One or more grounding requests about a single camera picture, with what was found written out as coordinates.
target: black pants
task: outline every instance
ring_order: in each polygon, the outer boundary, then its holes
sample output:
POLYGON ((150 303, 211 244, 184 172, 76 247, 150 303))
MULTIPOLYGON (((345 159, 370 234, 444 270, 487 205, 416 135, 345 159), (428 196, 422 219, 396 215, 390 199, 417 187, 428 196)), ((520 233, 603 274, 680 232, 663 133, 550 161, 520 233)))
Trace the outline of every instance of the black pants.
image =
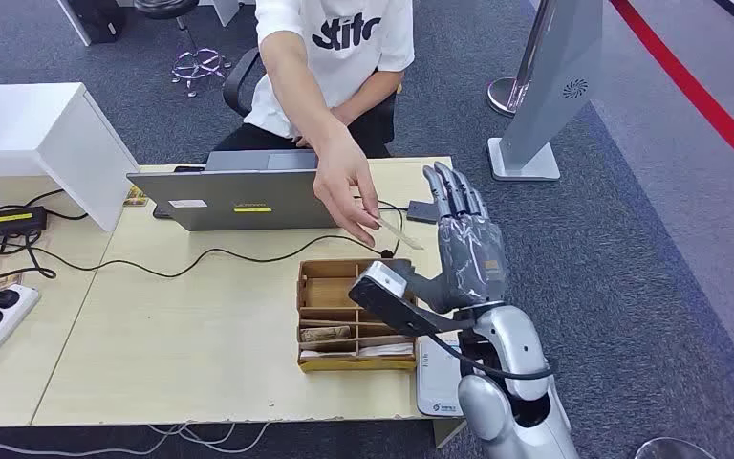
MULTIPOLYGON (((355 120, 348 129, 353 139, 361 147, 367 158, 389 158, 390 152, 382 140, 380 126, 368 117, 355 120)), ((229 134, 215 151, 240 150, 286 150, 295 149, 291 139, 271 134, 253 124, 243 123, 241 127, 229 134)))

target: stool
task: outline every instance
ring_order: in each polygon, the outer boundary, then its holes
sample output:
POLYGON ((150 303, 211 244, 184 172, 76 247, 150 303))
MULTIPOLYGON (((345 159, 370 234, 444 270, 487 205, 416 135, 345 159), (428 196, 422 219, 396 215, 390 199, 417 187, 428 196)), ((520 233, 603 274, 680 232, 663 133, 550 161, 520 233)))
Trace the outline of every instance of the stool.
POLYGON ((186 35, 189 48, 176 59, 170 74, 174 83, 182 80, 187 82, 189 98, 194 98, 198 94, 195 91, 197 80, 210 76, 226 79, 223 69, 232 66, 224 55, 209 48, 199 48, 192 39, 182 16, 193 11, 198 2, 199 0, 134 0, 137 11, 151 19, 176 19, 179 30, 186 35))

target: white t-shirt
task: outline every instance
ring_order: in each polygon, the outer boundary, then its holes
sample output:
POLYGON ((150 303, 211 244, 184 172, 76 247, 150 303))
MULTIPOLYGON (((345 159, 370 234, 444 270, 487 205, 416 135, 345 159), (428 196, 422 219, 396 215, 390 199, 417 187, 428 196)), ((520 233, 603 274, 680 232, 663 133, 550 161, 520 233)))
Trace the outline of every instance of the white t-shirt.
MULTIPOLYGON (((302 36, 328 107, 350 98, 376 69, 400 72, 415 59, 412 0, 257 0, 255 16, 258 45, 275 32, 302 36)), ((244 122, 281 137, 299 136, 269 76, 257 83, 244 122)))

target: paper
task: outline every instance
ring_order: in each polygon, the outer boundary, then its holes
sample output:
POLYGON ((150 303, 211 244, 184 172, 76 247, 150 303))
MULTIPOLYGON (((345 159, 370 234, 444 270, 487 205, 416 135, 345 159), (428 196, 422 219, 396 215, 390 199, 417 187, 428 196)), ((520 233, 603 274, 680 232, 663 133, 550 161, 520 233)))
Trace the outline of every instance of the paper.
POLYGON ((207 205, 202 199, 182 199, 179 201, 170 201, 170 206, 174 208, 206 208, 207 205))
POLYGON ((307 357, 355 357, 355 352, 316 352, 316 351, 302 351, 299 354, 300 359, 307 357))
POLYGON ((385 344, 382 346, 362 347, 358 350, 361 357, 375 356, 410 356, 413 354, 413 344, 402 342, 400 344, 385 344))
POLYGON ((400 229, 395 228, 388 221, 386 221, 383 218, 379 217, 378 218, 378 222, 383 227, 385 227, 388 230, 390 230, 390 232, 392 232, 393 234, 395 234, 395 236, 398 239, 400 239, 401 241, 403 241, 403 243, 406 244, 407 246, 411 247, 412 249, 415 249, 416 251, 422 251, 423 250, 423 246, 421 245, 421 243, 419 243, 415 239, 412 239, 411 237, 407 236, 406 234, 400 232, 400 229))
POLYGON ((131 186, 131 190, 128 191, 128 196, 125 197, 125 202, 122 203, 122 205, 127 208, 142 207, 146 204, 147 196, 145 196, 144 192, 142 192, 142 190, 140 190, 136 185, 131 186))

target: white sticker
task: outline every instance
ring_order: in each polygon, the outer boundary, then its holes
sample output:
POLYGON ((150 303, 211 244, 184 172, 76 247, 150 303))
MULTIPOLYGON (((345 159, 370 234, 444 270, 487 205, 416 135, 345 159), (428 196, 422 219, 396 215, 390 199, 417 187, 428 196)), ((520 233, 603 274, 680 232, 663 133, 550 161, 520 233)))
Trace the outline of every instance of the white sticker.
POLYGON ((206 203, 201 199, 182 199, 179 201, 170 201, 170 206, 174 208, 205 208, 206 203))

